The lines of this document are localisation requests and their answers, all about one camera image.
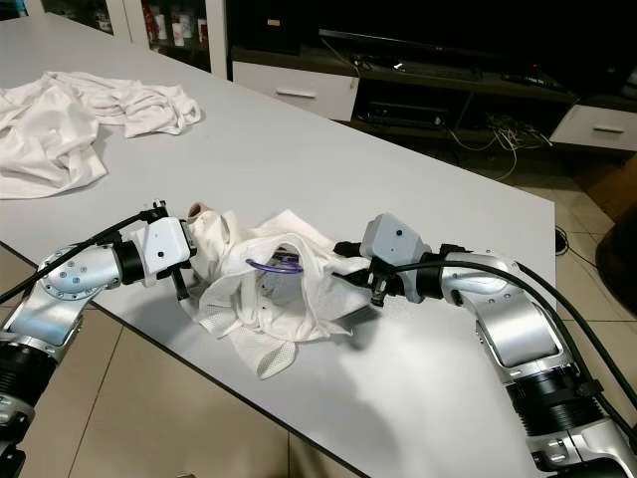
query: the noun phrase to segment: tabletop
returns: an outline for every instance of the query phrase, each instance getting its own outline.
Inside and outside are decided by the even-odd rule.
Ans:
[[[147,206],[195,201],[255,226],[290,208],[333,240],[391,212],[436,250],[493,249],[554,281],[552,203],[248,91],[51,14],[0,23],[0,88],[45,71],[180,84],[204,111],[179,136],[101,126],[108,175],[55,197],[0,201],[0,241],[33,262]],[[172,283],[96,302],[209,379],[362,474],[532,477],[525,433],[463,309],[388,298],[349,340],[303,344],[258,380],[192,323]]]

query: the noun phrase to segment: cable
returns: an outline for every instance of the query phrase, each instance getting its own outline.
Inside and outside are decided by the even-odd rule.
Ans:
[[[548,292],[550,292],[554,297],[557,298],[557,300],[568,310],[568,312],[575,318],[577,323],[582,327],[582,329],[584,330],[584,333],[586,334],[586,336],[588,337],[589,340],[592,341],[592,338],[594,338],[596,340],[596,342],[599,343],[599,345],[604,350],[605,355],[607,356],[607,358],[609,360],[609,361],[606,361],[606,359],[604,360],[606,362],[606,365],[609,367],[609,369],[611,369],[611,364],[615,368],[617,368],[617,365],[614,363],[612,358],[610,358],[610,356],[608,355],[607,350],[601,345],[601,343],[599,342],[599,339],[595,335],[594,331],[586,323],[586,321],[583,319],[583,317],[577,312],[577,310],[570,304],[570,302],[562,294],[560,294],[558,290],[556,290],[551,284],[549,284],[545,279],[543,279],[541,276],[539,276],[536,272],[534,272],[533,270],[529,269],[524,264],[518,263],[518,266],[520,267],[520,270],[522,272],[524,272],[529,277],[534,279],[542,287],[544,287]],[[483,272],[488,272],[490,274],[493,274],[494,276],[501,277],[502,279],[505,279],[505,280],[509,281],[511,284],[514,284],[514,285],[520,287],[521,289],[523,289],[524,291],[526,291],[542,307],[544,307],[544,309],[550,314],[553,323],[555,324],[555,326],[557,327],[559,332],[562,334],[562,336],[564,338],[564,341],[566,342],[566,345],[570,349],[570,352],[571,352],[571,354],[573,356],[573,360],[577,364],[577,367],[579,368],[579,371],[582,374],[583,378],[585,380],[587,380],[587,381],[593,381],[592,374],[590,373],[590,370],[588,369],[588,366],[586,365],[586,362],[584,361],[584,358],[581,355],[581,352],[577,348],[575,340],[573,339],[572,335],[570,334],[570,332],[566,328],[566,325],[564,324],[563,320],[561,319],[561,317],[559,316],[557,311],[548,303],[548,301],[544,298],[544,296],[542,294],[540,294],[530,284],[528,284],[527,282],[523,281],[519,277],[517,277],[517,276],[515,276],[513,274],[510,274],[508,272],[502,271],[500,269],[497,269],[495,267],[491,267],[491,266],[487,266],[487,265],[479,264],[479,263],[475,263],[475,262],[469,262],[469,261],[432,261],[432,262],[428,262],[428,263],[407,264],[407,265],[404,265],[404,266],[398,266],[398,267],[393,268],[393,272],[398,273],[398,272],[413,271],[413,270],[417,270],[417,269],[429,269],[429,268],[439,268],[439,267],[464,267],[464,268],[475,269],[475,270],[479,270],[479,271],[483,271]],[[580,320],[583,321],[584,327],[582,326],[582,324],[579,322],[579,320],[577,318],[579,318]],[[630,384],[628,384],[628,382],[626,381],[624,375],[621,373],[621,371],[619,371],[619,370],[617,370],[617,371],[618,371],[618,375],[613,374],[613,376],[615,376],[615,379],[618,381],[620,386],[622,386],[622,383],[620,382],[620,377],[621,377],[621,379],[623,379],[623,381],[625,382],[625,385],[627,387],[627,389],[625,389],[622,386],[622,390],[624,390],[624,392],[627,395],[629,394],[629,392],[630,392],[630,394],[634,395],[635,391],[632,389]],[[606,413],[608,413],[608,415],[613,420],[615,420],[615,422],[617,423],[617,426],[619,426],[619,428],[626,434],[626,436],[631,441],[637,442],[637,433],[635,433],[635,431],[633,431],[632,427],[621,416],[621,414],[619,414],[619,412],[612,406],[612,404],[608,401],[608,399],[601,392],[596,393],[595,394],[595,398],[597,399],[597,402],[599,403],[599,405],[604,409],[604,411],[606,411]]]
[[[514,147],[513,143],[509,140],[508,137],[504,136],[504,139],[509,143],[509,146],[511,147],[511,152],[514,154],[514,163],[511,166],[511,169],[505,172],[502,176],[497,177],[495,179],[496,181],[502,181],[503,179],[506,179],[509,176],[511,176],[511,174],[516,170],[516,166],[518,165],[518,154],[516,153],[516,148]]]
[[[577,251],[575,251],[572,247],[570,247],[570,243],[568,242],[568,235],[566,234],[566,231],[564,231],[561,227],[559,226],[555,226],[555,231],[557,231],[557,234],[559,234],[561,236],[561,238],[564,240],[565,243],[565,247],[563,250],[558,251],[558,253],[555,253],[556,256],[563,256],[564,254],[566,254],[568,251],[572,252],[575,256],[577,256],[578,258],[580,258],[582,261],[590,264],[591,266],[593,266],[595,269],[597,269],[597,264],[595,264],[592,261],[589,261],[588,259],[586,259],[584,256],[582,256],[581,254],[579,254]]]
[[[524,264],[518,263],[520,266],[520,270],[531,277],[534,281],[544,287],[552,296],[554,296],[568,311],[569,314],[575,319],[577,324],[581,327],[582,331],[586,335],[586,337],[590,340],[592,345],[595,347],[595,350],[599,354],[599,356],[604,360],[606,366],[613,374],[615,380],[624,391],[630,402],[633,404],[635,409],[637,409],[637,392],[630,385],[624,374],[621,372],[615,361],[612,359],[608,350],[604,347],[601,340],[597,337],[593,329],[590,327],[588,322],[577,312],[577,310],[573,307],[573,305],[566,299],[565,296],[561,294],[561,292],[556,289],[554,286],[549,284],[544,278],[542,278],[539,274],[529,269]]]
[[[462,143],[460,141],[460,139],[456,136],[456,134],[451,131],[450,129],[447,129],[447,131],[449,132],[449,134],[451,135],[451,137],[453,139],[455,139],[455,141],[462,147],[464,147],[465,149],[468,149],[469,151],[484,151],[485,149],[489,149],[491,147],[491,145],[496,142],[496,135],[494,134],[494,137],[491,141],[489,141],[489,144],[487,144],[486,146],[480,146],[480,147],[472,147],[472,146],[467,146],[466,144]]]
[[[353,67],[353,68],[356,70],[356,75],[358,76],[358,79],[360,80],[360,70],[358,69],[358,66],[357,66],[357,65],[355,65],[354,63],[349,62],[348,60],[346,60],[346,59],[345,59],[345,58],[344,58],[344,57],[343,57],[343,56],[342,56],[342,55],[341,55],[341,54],[340,54],[340,53],[339,53],[336,49],[334,49],[334,48],[332,47],[332,45],[330,45],[330,44],[327,42],[327,40],[326,40],[325,38],[321,38],[320,40],[323,42],[323,44],[324,44],[326,47],[328,47],[328,48],[331,50],[331,52],[332,52],[332,53],[334,53],[334,54],[336,55],[336,57],[337,57],[339,60],[341,60],[341,61],[342,61],[343,63],[345,63],[346,65],[350,65],[351,67]]]
[[[142,219],[143,217],[145,217],[145,214],[144,214],[145,212],[146,211],[142,211],[142,212],[139,212],[139,213],[135,214],[134,216],[130,216],[129,218],[118,222],[117,224],[105,229],[104,231],[99,232],[95,236],[87,239],[86,241],[78,243],[69,252],[66,252],[65,254],[60,256],[58,259],[56,259],[55,261],[51,262],[51,264],[49,264],[48,266],[46,266],[43,269],[40,269],[39,271],[33,273],[33,275],[31,275],[30,277],[28,277],[27,279],[22,281],[20,284],[18,284],[17,286],[13,287],[9,291],[7,291],[4,294],[2,294],[0,296],[0,304],[4,304],[9,299],[17,296],[21,292],[26,291],[27,289],[33,287],[33,285],[36,282],[38,282],[44,276],[49,274],[51,271],[53,271],[54,269],[60,267],[62,264],[67,262],[72,257],[77,256],[78,254],[80,254],[85,249],[93,246],[95,243],[97,243],[101,239],[103,239],[103,238],[107,237],[108,235],[110,235],[110,234],[112,234],[114,232],[117,232],[120,229],[123,229],[124,227],[129,226],[130,224]]]

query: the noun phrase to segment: tv stand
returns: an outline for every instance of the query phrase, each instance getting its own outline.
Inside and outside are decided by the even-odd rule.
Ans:
[[[400,61],[392,65],[395,59],[390,57],[341,50],[338,54],[341,58],[328,48],[310,45],[302,45],[298,55],[234,45],[230,51],[232,78],[240,85],[377,135],[452,140],[450,129],[462,141],[489,142],[493,133],[485,124],[485,116],[491,113],[532,124],[551,140],[556,137],[556,142],[637,150],[637,129],[630,125],[630,119],[637,124],[637,102],[608,96],[580,99],[569,91],[503,79],[503,73],[510,72],[413,62],[406,65]],[[415,108],[449,113],[444,127],[414,126],[409,120],[374,122],[369,120],[373,116],[368,114],[368,105],[375,99],[403,105],[413,99]],[[565,124],[575,104],[577,118]],[[614,110],[621,110],[617,112],[621,115],[607,114]],[[590,130],[577,133],[574,128],[582,121]],[[600,121],[604,126],[611,121],[613,131],[622,132],[609,132],[608,128],[600,131]]]

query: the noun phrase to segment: crumpled fabric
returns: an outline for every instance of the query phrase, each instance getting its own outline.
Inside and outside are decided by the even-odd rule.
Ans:
[[[93,141],[100,123],[124,136],[179,134],[201,119],[181,87],[148,87],[87,73],[46,73],[0,89],[0,199],[36,198],[106,175]]]
[[[333,253],[334,242],[290,210],[241,229],[234,213],[195,204],[188,222],[198,280],[190,292],[198,302],[184,309],[210,333],[228,337],[259,378],[292,364],[297,343],[349,334],[334,321],[369,303],[368,291],[332,275],[366,269],[369,260]],[[246,262],[266,264],[280,247],[299,254],[301,274],[263,272]]]

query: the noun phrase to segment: drawer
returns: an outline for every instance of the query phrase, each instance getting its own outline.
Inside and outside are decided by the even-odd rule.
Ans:
[[[234,82],[332,120],[351,120],[358,78],[232,63]]]
[[[637,114],[575,105],[550,140],[637,151]]]

